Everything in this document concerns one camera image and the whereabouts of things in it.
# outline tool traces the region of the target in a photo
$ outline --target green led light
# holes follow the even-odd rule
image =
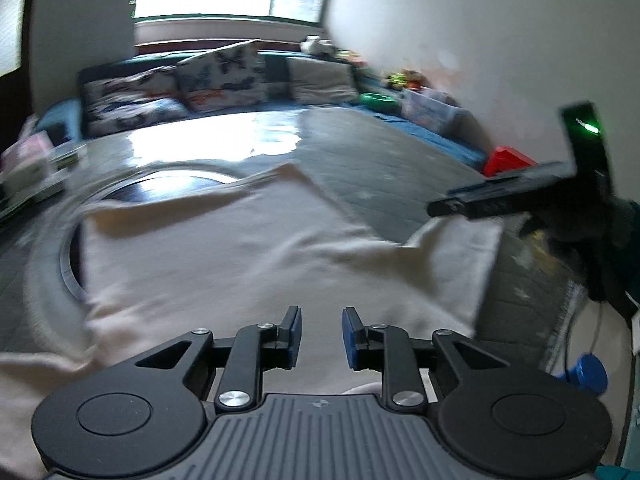
[[[591,126],[590,124],[585,123],[584,124],[584,129],[585,130],[589,130],[590,132],[594,133],[594,134],[599,134],[600,130],[597,129],[595,126]]]
[[[585,130],[587,130],[588,132],[591,132],[592,134],[597,135],[600,133],[600,129],[596,128],[596,126],[593,126],[592,124],[585,123],[583,120],[580,120],[580,119],[576,119],[575,121],[578,124],[580,124],[580,126],[582,126]]]

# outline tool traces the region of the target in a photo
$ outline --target teal object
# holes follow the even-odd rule
[[[596,468],[596,478],[598,480],[628,480],[629,469],[614,465],[599,465]]]
[[[382,114],[393,114],[400,108],[396,99],[382,94],[360,94],[360,102],[369,110]]]

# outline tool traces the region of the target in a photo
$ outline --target gray cushion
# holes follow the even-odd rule
[[[95,106],[101,99],[111,94],[140,93],[147,98],[176,97],[175,66],[158,66],[145,72],[127,77],[98,79],[85,83],[85,105],[87,108]]]
[[[351,103],[359,98],[351,67],[342,63],[287,58],[291,94],[300,104]]]
[[[89,111],[89,135],[99,137],[125,130],[144,128],[189,116],[187,108],[176,99],[149,99],[142,94],[111,94]]]

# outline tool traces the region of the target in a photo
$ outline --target metal pivot screw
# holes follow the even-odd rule
[[[393,397],[392,400],[398,406],[419,406],[424,402],[424,395],[419,394],[418,392],[398,392]]]
[[[240,406],[247,404],[251,400],[251,397],[249,397],[249,394],[246,392],[231,390],[220,394],[218,396],[218,400],[220,401],[220,404],[224,404],[230,408],[239,408]]]

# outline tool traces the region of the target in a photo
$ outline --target white wall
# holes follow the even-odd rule
[[[539,162],[568,156],[556,109],[593,100],[618,192],[640,199],[640,0],[330,0],[325,25],[374,68],[422,70],[489,144]]]
[[[34,0],[31,87],[37,113],[76,94],[87,66],[133,55],[129,0]]]

